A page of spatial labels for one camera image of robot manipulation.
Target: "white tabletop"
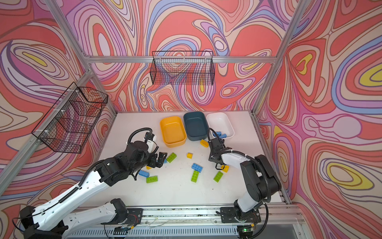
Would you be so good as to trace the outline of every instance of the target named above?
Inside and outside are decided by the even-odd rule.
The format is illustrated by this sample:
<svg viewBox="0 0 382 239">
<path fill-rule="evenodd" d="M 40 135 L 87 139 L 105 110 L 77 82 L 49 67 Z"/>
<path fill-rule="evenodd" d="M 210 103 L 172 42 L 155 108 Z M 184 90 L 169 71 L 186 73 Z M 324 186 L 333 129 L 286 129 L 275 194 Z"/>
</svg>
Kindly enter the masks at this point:
<svg viewBox="0 0 382 239">
<path fill-rule="evenodd" d="M 264 154 L 253 127 L 249 113 L 246 111 L 225 112 L 235 130 L 235 135 L 225 141 L 227 147 L 241 151 L 251 156 Z M 172 163 L 166 163 L 161 168 L 143 170 L 150 176 L 158 176 L 158 182 L 146 183 L 146 178 L 138 175 L 137 181 L 129 176 L 114 186 L 90 198 L 82 206 L 99 206 L 114 198 L 121 198 L 126 206 L 157 206 L 157 205 L 204 205 L 233 203 L 246 191 L 243 175 L 240 169 L 230 167 L 224 173 L 220 182 L 213 180 L 217 174 L 215 164 L 208 161 L 210 149 L 203 147 L 199 141 L 186 140 L 182 146 L 168 148 L 165 146 L 159 126 L 160 120 L 170 116 L 180 116 L 182 112 L 153 113 L 119 113 L 102 150 L 100 159 L 113 157 L 123 152 L 126 141 L 136 129 L 150 127 L 157 136 L 158 152 L 174 152 L 177 157 Z M 145 132 L 134 136 L 133 141 L 142 140 Z M 186 157 L 193 153 L 192 159 Z M 191 181 L 196 163 L 203 167 L 197 183 Z M 281 202 L 278 193 L 272 196 L 272 202 Z"/>
</svg>

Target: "building block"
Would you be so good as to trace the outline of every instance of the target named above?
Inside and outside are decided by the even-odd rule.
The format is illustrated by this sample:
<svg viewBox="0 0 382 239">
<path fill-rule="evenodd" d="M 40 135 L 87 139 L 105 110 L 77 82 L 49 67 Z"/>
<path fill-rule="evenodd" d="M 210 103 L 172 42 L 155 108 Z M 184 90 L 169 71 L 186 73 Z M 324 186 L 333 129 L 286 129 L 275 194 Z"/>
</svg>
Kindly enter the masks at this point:
<svg viewBox="0 0 382 239">
<path fill-rule="evenodd" d="M 217 172 L 217 174 L 215 175 L 215 177 L 214 177 L 214 181 L 215 182 L 219 182 L 220 181 L 220 179 L 222 178 L 222 176 L 223 176 L 223 173 L 222 172 Z"/>
<path fill-rule="evenodd" d="M 146 172 L 146 171 L 143 171 L 143 170 L 140 170 L 138 174 L 143 176 L 143 177 L 149 177 L 150 176 L 149 172 Z"/>
<path fill-rule="evenodd" d="M 198 171 L 198 172 L 202 172 L 202 169 L 203 169 L 202 166 L 199 166 L 199 165 L 197 165 L 197 164 L 193 164 L 193 165 L 191 166 L 191 168 L 192 168 L 193 170 L 195 170 L 195 171 Z"/>
<path fill-rule="evenodd" d="M 216 134 L 217 134 L 219 137 L 222 135 L 222 133 L 221 133 L 220 131 L 216 131 Z"/>
<path fill-rule="evenodd" d="M 194 171 L 194 173 L 192 174 L 191 181 L 196 182 L 198 176 L 199 176 L 199 172 L 198 171 Z"/>
<path fill-rule="evenodd" d="M 228 169 L 230 168 L 228 165 L 222 165 L 220 167 L 222 169 L 223 172 L 228 172 Z"/>
<path fill-rule="evenodd" d="M 176 158 L 176 154 L 171 153 L 169 157 L 167 157 L 167 162 L 171 163 Z"/>
<path fill-rule="evenodd" d="M 152 176 L 152 177 L 148 177 L 146 178 L 146 183 L 151 183 L 151 182 L 157 182 L 158 181 L 158 176 Z"/>
<path fill-rule="evenodd" d="M 200 141 L 200 144 L 203 145 L 203 146 L 206 147 L 206 148 L 209 147 L 208 142 L 205 141 L 205 140 L 201 140 L 201 141 Z"/>
</svg>

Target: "plastic container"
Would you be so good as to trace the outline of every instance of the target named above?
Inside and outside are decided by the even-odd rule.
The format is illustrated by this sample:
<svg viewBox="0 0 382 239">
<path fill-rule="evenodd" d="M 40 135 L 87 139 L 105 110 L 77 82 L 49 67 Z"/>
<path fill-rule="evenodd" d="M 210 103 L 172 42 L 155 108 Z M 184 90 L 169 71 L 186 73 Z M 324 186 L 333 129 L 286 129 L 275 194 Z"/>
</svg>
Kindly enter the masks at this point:
<svg viewBox="0 0 382 239">
<path fill-rule="evenodd" d="M 171 116 L 160 121 L 163 141 L 169 148 L 181 146 L 186 142 L 186 131 L 179 116 Z"/>
<path fill-rule="evenodd" d="M 223 112 L 208 114 L 207 122 L 209 127 L 214 131 L 221 131 L 222 134 L 226 134 L 227 137 L 224 139 L 231 138 L 233 135 L 235 135 L 235 131 L 233 130 L 228 116 Z M 212 132 L 209 132 L 209 134 L 211 138 L 214 138 Z"/>
<path fill-rule="evenodd" d="M 204 113 L 200 111 L 188 112 L 183 116 L 187 137 L 191 141 L 207 138 L 208 124 Z"/>
</svg>

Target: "colorful backdrop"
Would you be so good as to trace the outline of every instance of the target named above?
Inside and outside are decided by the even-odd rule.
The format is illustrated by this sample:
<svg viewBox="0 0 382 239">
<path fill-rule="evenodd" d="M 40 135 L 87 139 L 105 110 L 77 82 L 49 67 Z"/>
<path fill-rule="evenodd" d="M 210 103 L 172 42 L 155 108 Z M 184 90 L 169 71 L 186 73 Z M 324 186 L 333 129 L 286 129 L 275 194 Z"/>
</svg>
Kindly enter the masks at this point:
<svg viewBox="0 0 382 239">
<path fill-rule="evenodd" d="M 60 2 L 85 54 L 150 56 L 154 50 L 212 50 L 274 56 L 296 1 Z M 270 64 L 215 64 L 214 86 L 153 86 L 150 64 L 97 63 L 117 111 L 251 110 Z"/>
<path fill-rule="evenodd" d="M 315 238 L 382 238 L 382 1 L 308 7 L 256 111 Z"/>
<path fill-rule="evenodd" d="M 84 70 L 43 1 L 0 1 L 0 23 L 1 172 Z M 0 197 L 0 238 L 23 238 L 11 218 L 79 180 L 95 160 L 111 115 L 108 108 L 103 111 L 82 154 L 55 153 L 45 145 L 36 150 Z"/>
</svg>

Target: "wire basket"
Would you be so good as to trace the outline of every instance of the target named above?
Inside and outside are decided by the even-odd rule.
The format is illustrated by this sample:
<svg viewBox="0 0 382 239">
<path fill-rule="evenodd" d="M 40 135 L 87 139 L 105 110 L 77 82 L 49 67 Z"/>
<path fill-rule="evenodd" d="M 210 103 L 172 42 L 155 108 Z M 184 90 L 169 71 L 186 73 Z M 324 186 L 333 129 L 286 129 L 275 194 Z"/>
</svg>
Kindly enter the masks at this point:
<svg viewBox="0 0 382 239">
<path fill-rule="evenodd" d="M 153 51 L 153 85 L 213 85 L 212 51 Z"/>
<path fill-rule="evenodd" d="M 103 92 L 77 87 L 39 136 L 32 134 L 55 152 L 81 153 L 107 101 Z"/>
</svg>

